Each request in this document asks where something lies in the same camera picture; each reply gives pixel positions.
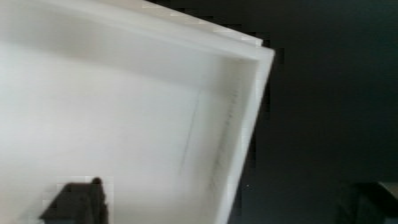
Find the black object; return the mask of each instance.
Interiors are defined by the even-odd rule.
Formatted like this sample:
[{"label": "black object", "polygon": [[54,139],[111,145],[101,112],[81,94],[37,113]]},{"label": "black object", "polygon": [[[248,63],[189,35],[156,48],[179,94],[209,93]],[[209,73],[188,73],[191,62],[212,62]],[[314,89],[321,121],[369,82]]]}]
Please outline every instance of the black object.
[{"label": "black object", "polygon": [[378,183],[340,185],[335,224],[398,224],[398,200]]},{"label": "black object", "polygon": [[45,224],[108,224],[101,179],[69,183],[40,215]]}]

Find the dark background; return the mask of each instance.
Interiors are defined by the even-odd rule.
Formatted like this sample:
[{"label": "dark background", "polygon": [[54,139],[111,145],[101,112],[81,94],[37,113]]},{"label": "dark background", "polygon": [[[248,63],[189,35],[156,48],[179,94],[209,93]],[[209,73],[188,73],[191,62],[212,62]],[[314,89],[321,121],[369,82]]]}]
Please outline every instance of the dark background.
[{"label": "dark background", "polygon": [[398,181],[398,0],[170,0],[276,51],[230,224],[331,224],[339,181]]}]

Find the white box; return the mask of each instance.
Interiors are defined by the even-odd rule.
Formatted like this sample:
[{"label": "white box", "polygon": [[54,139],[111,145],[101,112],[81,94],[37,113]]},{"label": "white box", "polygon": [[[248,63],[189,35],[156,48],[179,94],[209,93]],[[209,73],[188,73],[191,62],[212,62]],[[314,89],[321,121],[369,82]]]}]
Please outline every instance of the white box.
[{"label": "white box", "polygon": [[140,0],[0,0],[0,223],[93,176],[109,223],[227,223],[271,58]]}]

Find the black background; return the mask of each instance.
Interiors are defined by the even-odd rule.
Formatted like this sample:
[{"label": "black background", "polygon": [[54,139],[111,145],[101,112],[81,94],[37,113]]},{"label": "black background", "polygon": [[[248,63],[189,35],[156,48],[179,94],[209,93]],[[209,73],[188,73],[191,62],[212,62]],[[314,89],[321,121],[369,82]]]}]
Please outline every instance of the black background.
[{"label": "black background", "polygon": [[339,181],[398,180],[398,0],[170,0],[276,51],[230,224],[331,224]]}]

